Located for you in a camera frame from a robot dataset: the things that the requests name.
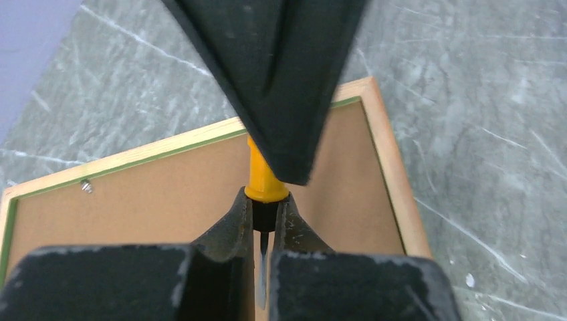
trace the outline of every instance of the green border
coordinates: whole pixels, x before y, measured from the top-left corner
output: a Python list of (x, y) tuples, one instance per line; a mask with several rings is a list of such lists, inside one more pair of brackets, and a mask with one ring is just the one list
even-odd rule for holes
[[(341, 100), (339, 102), (334, 102), (331, 104), (331, 108), (338, 108), (338, 107), (343, 107), (346, 105), (349, 105), (353, 102), (358, 102), (361, 101), (360, 96), (355, 96), (355, 97), (351, 97), (345, 100)], [(107, 169), (105, 171), (101, 171), (99, 173), (96, 174), (92, 174), (92, 175), (85, 175), (83, 177), (79, 177), (76, 179), (72, 179), (70, 181), (61, 183), (61, 184), (57, 184), (57, 185), (53, 185), (50, 187), (46, 187), (44, 189), (39, 189), (37, 191), (33, 191), (27, 194), (23, 194), (20, 195), (18, 197), (14, 197), (12, 199), (10, 199), (10, 203), (8, 204), (8, 212), (7, 212), (7, 219), (6, 219), (6, 228), (5, 228), (5, 232), (4, 232), (4, 243), (2, 245), (2, 249), (1, 249), (1, 253), (0, 253), (0, 288), (4, 285), (5, 279), (6, 279), (6, 273), (8, 270), (8, 261), (10, 258), (10, 249), (11, 249), (11, 245), (12, 245), (12, 236), (13, 236), (13, 228), (14, 228), (14, 223), (15, 223), (15, 216), (16, 216), (16, 210), (17, 210), (17, 200), (24, 198), (24, 197), (30, 197), (30, 196), (34, 196), (40, 193), (44, 193), (44, 192), (48, 192), (48, 191), (52, 191), (54, 189), (58, 189), (61, 187), (65, 187), (71, 184), (76, 184), (79, 183), (80, 181), (84, 180), (84, 179), (93, 179), (94, 177), (100, 177), (103, 175), (107, 175), (110, 173), (114, 173), (117, 171), (121, 171), (130, 167), (134, 167), (134, 166), (138, 166), (144, 163), (148, 163), (151, 161), (155, 161), (157, 159), (160, 158), (164, 158), (164, 157), (168, 157), (174, 154), (178, 154), (180, 152), (186, 152), (188, 150), (192, 150), (195, 148), (199, 148), (202, 146), (206, 146), (208, 144), (213, 144), (215, 142), (220, 142), (221, 140), (225, 140), (225, 139), (229, 139), (229, 138), (233, 138), (242, 134), (246, 133), (246, 129), (241, 129), (241, 130), (236, 130), (235, 132), (230, 132), (229, 134), (224, 134), (221, 136), (217, 136), (215, 138), (211, 138), (208, 140), (204, 140), (202, 142), (197, 142), (195, 144), (191, 144), (188, 146), (184, 146), (184, 147), (180, 147), (174, 150), (170, 150), (168, 152), (163, 152), (161, 154), (158, 155), (154, 155), (154, 156), (150, 156), (144, 159), (140, 159), (137, 160), (135, 162), (131, 162), (128, 164), (124, 164), (121, 166), (117, 166), (114, 167), (112, 169)]]

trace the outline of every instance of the screwdriver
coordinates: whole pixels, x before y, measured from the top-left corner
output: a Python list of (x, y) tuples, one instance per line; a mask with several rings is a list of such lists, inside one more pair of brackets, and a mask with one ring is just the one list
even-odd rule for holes
[(244, 193), (252, 200), (254, 229), (260, 232), (260, 271), (255, 291), (256, 303), (262, 310), (267, 300), (267, 245), (269, 232), (275, 228), (279, 203), (287, 199), (290, 192), (279, 181), (266, 163), (258, 147), (248, 136), (250, 146), (250, 181)]

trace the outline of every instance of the screw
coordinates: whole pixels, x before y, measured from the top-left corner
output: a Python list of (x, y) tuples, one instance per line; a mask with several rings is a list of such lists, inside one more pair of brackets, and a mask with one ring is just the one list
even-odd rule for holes
[(92, 193), (92, 184), (90, 183), (90, 181), (88, 179), (84, 179), (81, 181), (81, 189), (87, 193)]

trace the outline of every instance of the purple wall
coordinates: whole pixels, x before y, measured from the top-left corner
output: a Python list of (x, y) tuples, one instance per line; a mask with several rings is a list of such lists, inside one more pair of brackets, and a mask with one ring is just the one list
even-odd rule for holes
[(81, 2), (0, 1), (0, 143), (29, 101)]

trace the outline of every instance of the white vein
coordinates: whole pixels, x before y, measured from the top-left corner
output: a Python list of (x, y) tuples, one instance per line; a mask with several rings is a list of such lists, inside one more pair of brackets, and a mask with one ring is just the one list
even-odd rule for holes
[(88, 15), (92, 16), (93, 18), (97, 19), (98, 21), (101, 21), (102, 23), (106, 24), (107, 26), (111, 27), (112, 29), (115, 29), (115, 30), (122, 32), (123, 34), (131, 37), (132, 39), (136, 40), (137, 42), (141, 43), (142, 45), (147, 45), (148, 47), (157, 51), (160, 55), (167, 57), (167, 58), (171, 58), (171, 59), (173, 59), (177, 62), (180, 62), (184, 65), (187, 65), (188, 67), (190, 67), (193, 70), (198, 71), (202, 75), (211, 76), (211, 73), (208, 70), (200, 68), (192, 62), (188, 62), (187, 60), (183, 60), (179, 57), (175, 57), (173, 55), (170, 55), (169, 53), (166, 53), (163, 49), (156, 47), (155, 45), (152, 45), (151, 43), (142, 39), (139, 35), (136, 35), (135, 33), (131, 32), (130, 30), (124, 29), (123, 27), (119, 26), (116, 22), (112, 21), (110, 18), (104, 17), (102, 15), (98, 15), (97, 13), (94, 13), (91, 9), (89, 9), (85, 5), (81, 5), (81, 9), (83, 9), (83, 11), (85, 11)]
[(416, 64), (415, 62), (412, 62), (411, 60), (408, 60), (406, 58), (401, 58), (403, 61), (407, 62), (408, 64), (415, 66), (415, 67), (419, 67), (418, 64)]
[[(419, 142), (417, 140), (413, 140), (413, 143), (415, 144), (415, 146), (417, 147), (417, 151), (419, 152), (419, 156), (421, 157), (421, 160), (423, 161), (423, 163), (425, 164), (425, 154), (423, 153), (423, 149), (421, 149), (421, 144), (419, 144)], [(433, 192), (435, 194), (439, 194), (439, 192), (437, 192), (437, 189), (435, 188), (435, 186), (433, 185), (433, 182), (431, 181), (431, 177), (429, 176), (429, 172), (426, 169), (425, 170), (425, 177), (427, 177), (427, 181), (429, 182), (429, 186), (431, 186), (431, 189), (433, 190)]]
[(228, 108), (229, 105), (229, 101), (226, 97), (223, 98), (223, 104), (221, 105), (221, 110), (223, 111), (223, 114), (225, 115), (225, 119), (228, 119), (230, 117), (232, 117), (232, 115), (230, 114), (230, 108)]
[(541, 36), (541, 35), (480, 35), (484, 38), (496, 38), (496, 39), (543, 39), (543, 40), (567, 40), (567, 37), (553, 37), (553, 36)]
[(540, 137), (540, 135), (538, 135), (533, 130), (531, 131), (532, 131), (532, 135), (536, 137), (538, 142), (540, 142), (540, 144), (546, 149), (549, 155), (551, 155), (551, 157), (557, 162), (557, 164), (561, 167), (561, 169), (567, 174), (567, 167), (565, 167), (565, 165), (559, 160), (557, 154), (553, 150), (551, 150), (551, 148), (549, 148), (549, 146), (546, 144), (546, 142), (544, 142), (544, 140)]
[(508, 144), (510, 144), (510, 145), (512, 145), (512, 146), (516, 146), (516, 147), (520, 147), (520, 148), (523, 148), (523, 149), (527, 149), (524, 145), (518, 144), (518, 143), (514, 142), (513, 140), (510, 140), (510, 139), (504, 138), (504, 137), (502, 137), (502, 136), (499, 136), (499, 135), (497, 135), (497, 134), (494, 134), (493, 132), (491, 132), (490, 130), (488, 130), (488, 129), (484, 128), (484, 127), (479, 127), (479, 128), (482, 129), (482, 130), (484, 130), (486, 133), (488, 133), (488, 134), (490, 134), (490, 135), (492, 135), (492, 136), (498, 138), (498, 139), (502, 139), (503, 141), (507, 142)]
[(74, 61), (75, 64), (82, 70), (85, 72), (85, 74), (87, 74), (87, 76), (89, 76), (97, 85), (100, 85), (100, 80), (98, 79), (97, 76), (95, 76), (92, 71), (87, 68), (86, 66), (84, 66), (83, 64), (81, 64), (81, 60), (79, 58), (79, 47), (77, 46), (77, 43), (75, 41), (75, 37), (71, 37), (71, 41), (73, 43), (73, 49), (71, 50), (69, 47), (66, 47), (69, 51), (73, 52), (73, 56), (74, 56)]
[(504, 259), (504, 257), (502, 257), (502, 255), (498, 254), (498, 252), (496, 252), (494, 249), (492, 249), (492, 247), (488, 246), (488, 244), (484, 243), (482, 240), (480, 240), (476, 235), (472, 234), (470, 231), (468, 231), (466, 228), (460, 226), (459, 224), (457, 224), (456, 222), (454, 222), (452, 219), (444, 216), (443, 214), (441, 214), (440, 212), (436, 211), (434, 208), (432, 208), (431, 206), (425, 204), (424, 202), (422, 202), (420, 199), (418, 199), (417, 197), (414, 197), (415, 201), (420, 203), (421, 205), (423, 205), (426, 209), (430, 210), (431, 212), (437, 214), (438, 216), (440, 216), (440, 218), (446, 220), (446, 222), (448, 222), (450, 225), (452, 225), (454, 228), (458, 229), (459, 231), (461, 231), (463, 234), (465, 234), (466, 236), (470, 237), (473, 241), (477, 242), (480, 246), (484, 247), (490, 254), (492, 254), (492, 256), (494, 256), (496, 258), (496, 260), (498, 261), (498, 263), (500, 264), (500, 266), (505, 269), (507, 272), (509, 272), (511, 275), (515, 276), (517, 279), (519, 279), (520, 281), (522, 281), (523, 283), (527, 283), (528, 279), (526, 279), (522, 274), (518, 273), (518, 271), (516, 271), (512, 266), (510, 266), (510, 264), (508, 264), (508, 262)]
[(47, 164), (45, 164), (45, 163), (41, 164), (41, 167), (43, 167), (43, 169), (44, 169), (47, 173), (49, 173), (49, 174), (53, 174), (53, 173), (54, 173), (53, 169), (51, 169), (51, 168), (50, 168)]
[(368, 74), (367, 76), (371, 76), (372, 72), (370, 71), (370, 66), (368, 65), (368, 61), (366, 60), (364, 52), (360, 48), (356, 48), (356, 52), (358, 53), (360, 58), (362, 58), (362, 64), (364, 64), (364, 68), (366, 68), (366, 73)]
[(425, 17), (432, 17), (432, 18), (441, 20), (441, 18), (440, 18), (440, 17), (437, 17), (436, 15), (429, 15), (429, 14), (427, 14), (427, 13), (415, 11), (415, 10), (412, 10), (412, 9), (409, 9), (409, 8), (406, 8), (406, 7), (398, 7), (397, 5), (392, 5), (392, 6), (393, 6), (394, 8), (400, 9), (400, 10), (402, 10), (402, 11), (408, 11), (408, 12), (411, 12), (411, 13), (415, 13), (416, 15), (423, 15), (423, 16), (425, 16)]
[(422, 100), (426, 101), (428, 104), (430, 104), (430, 105), (431, 105), (431, 104), (435, 104), (435, 101), (433, 101), (433, 100), (430, 99), (430, 98), (424, 97), (422, 94), (416, 92), (415, 90), (413, 90), (413, 89), (411, 89), (410, 87), (408, 87), (406, 84), (404, 84), (404, 83), (402, 83), (401, 81), (399, 81), (399, 80), (397, 80), (396, 78), (394, 78), (394, 76), (388, 75), (388, 74), (385, 74), (385, 75), (386, 75), (386, 77), (388, 77), (388, 78), (394, 80), (395, 82), (397, 82), (397, 83), (398, 83), (400, 86), (402, 86), (405, 90), (409, 91), (410, 93), (414, 94), (415, 96), (417, 96), (417, 97), (421, 98)]
[(557, 171), (554, 170), (554, 169), (548, 169), (548, 170), (549, 170), (550, 172), (554, 173), (555, 175), (557, 175), (560, 179), (563, 179), (563, 180), (567, 181), (567, 176), (565, 176), (565, 175), (563, 175), (563, 174), (560, 174), (560, 173), (557, 173)]
[(547, 61), (547, 60), (515, 60), (516, 62), (523, 62), (525, 64), (538, 64), (538, 65), (544, 65), (544, 66), (553, 66), (553, 65), (559, 65), (559, 66), (565, 66), (567, 65), (567, 62), (553, 62), (553, 61)]
[(78, 160), (64, 160), (64, 159), (60, 159), (60, 158), (56, 158), (56, 157), (50, 157), (50, 156), (32, 155), (32, 154), (28, 154), (26, 152), (22, 152), (20, 150), (0, 148), (0, 152), (2, 152), (3, 154), (12, 154), (12, 155), (17, 156), (17, 157), (40, 159), (42, 161), (54, 162), (54, 163), (65, 164), (65, 165), (82, 165), (82, 164), (84, 164), (84, 162), (81, 162), (81, 161), (78, 161)]
[(445, 29), (443, 29), (442, 27), (439, 27), (439, 26), (436, 26), (436, 25), (432, 25), (432, 24), (430, 24), (430, 23), (421, 22), (421, 21), (407, 21), (407, 20), (401, 20), (400, 22), (402, 22), (402, 23), (408, 23), (408, 24), (411, 24), (411, 25), (417, 25), (417, 24), (419, 24), (419, 25), (426, 25), (426, 26), (428, 26), (428, 27), (432, 27), (432, 28), (435, 28), (435, 29), (438, 29), (438, 30), (445, 30)]
[(518, 308), (518, 309), (520, 309), (520, 310), (524, 310), (524, 311), (528, 311), (528, 312), (531, 312), (531, 313), (534, 313), (534, 314), (538, 314), (538, 315), (540, 315), (540, 316), (546, 316), (546, 317), (548, 317), (548, 318), (553, 318), (553, 319), (555, 319), (555, 320), (560, 320), (560, 321), (567, 321), (567, 317), (565, 317), (565, 316), (560, 316), (560, 315), (557, 315), (557, 314), (553, 314), (553, 313), (551, 313), (551, 312), (546, 312), (546, 311), (542, 311), (542, 310), (537, 310), (537, 309), (529, 308), (529, 307), (527, 307), (527, 306), (525, 306), (525, 305), (522, 305), (522, 304), (519, 304), (519, 303), (510, 301), (510, 300), (506, 300), (506, 299), (503, 299), (503, 298), (500, 298), (499, 296), (495, 296), (495, 295), (493, 295), (493, 294), (485, 294), (485, 293), (481, 293), (481, 292), (476, 292), (476, 291), (473, 291), (473, 290), (461, 288), (461, 287), (459, 287), (459, 286), (455, 286), (454, 288), (455, 288), (456, 290), (461, 290), (461, 291), (464, 291), (464, 292), (473, 293), (473, 294), (475, 294), (475, 297), (490, 298), (490, 299), (492, 299), (492, 300), (494, 300), (494, 301), (496, 301), (496, 302), (500, 302), (500, 303), (502, 303), (502, 304), (506, 304), (506, 305), (508, 305), (508, 306), (512, 306), (512, 307)]
[[(75, 37), (71, 37), (71, 41), (73, 43), (73, 57), (74, 57), (74, 62), (75, 62), (75, 66), (77, 66), (77, 69), (81, 69), (81, 59), (79, 58), (79, 47), (77, 46), (77, 43), (75, 42)], [(84, 94), (84, 89), (83, 89), (83, 82), (81, 81), (81, 77), (79, 76), (79, 73), (76, 72), (75, 73), (75, 80), (77, 82), (77, 87), (79, 88), (79, 92), (80, 92), (80, 97), (82, 99), (82, 102), (85, 101), (85, 94)]]
[(495, 168), (495, 169), (497, 169), (497, 170), (499, 170), (499, 171), (503, 171), (503, 172), (506, 173), (506, 170), (505, 170), (503, 167), (498, 166), (498, 165), (496, 165), (496, 164), (494, 164), (494, 163), (491, 163), (491, 162), (489, 162), (488, 160), (484, 160), (484, 163), (485, 163), (486, 165), (490, 166), (490, 167), (493, 167), (493, 168)]
[(35, 90), (31, 91), (31, 96), (45, 111), (51, 112), (51, 108), (49, 107), (47, 102), (43, 100), (43, 98), (41, 98), (41, 96)]
[(553, 244), (557, 244), (557, 245), (559, 245), (559, 246), (567, 247), (567, 243), (561, 243), (561, 242), (556, 241), (556, 240), (553, 240), (552, 243), (553, 243)]
[(521, 309), (521, 310), (524, 310), (524, 311), (529, 311), (531, 313), (539, 314), (541, 316), (547, 316), (549, 318), (554, 318), (554, 319), (561, 320), (561, 321), (567, 321), (567, 317), (564, 317), (564, 316), (559, 316), (557, 314), (553, 314), (553, 313), (550, 313), (550, 312), (532, 309), (532, 308), (529, 308), (527, 306), (523, 306), (519, 303), (515, 303), (515, 302), (512, 302), (512, 301), (500, 298), (498, 296), (493, 296), (491, 294), (484, 294), (484, 295), (491, 298), (494, 301), (501, 302), (501, 303), (507, 304), (509, 306), (513, 306), (514, 308), (518, 308), (518, 309)]
[(437, 41), (437, 39), (435, 38), (406, 39), (406, 40), (396, 40), (394, 43), (425, 42), (425, 41)]

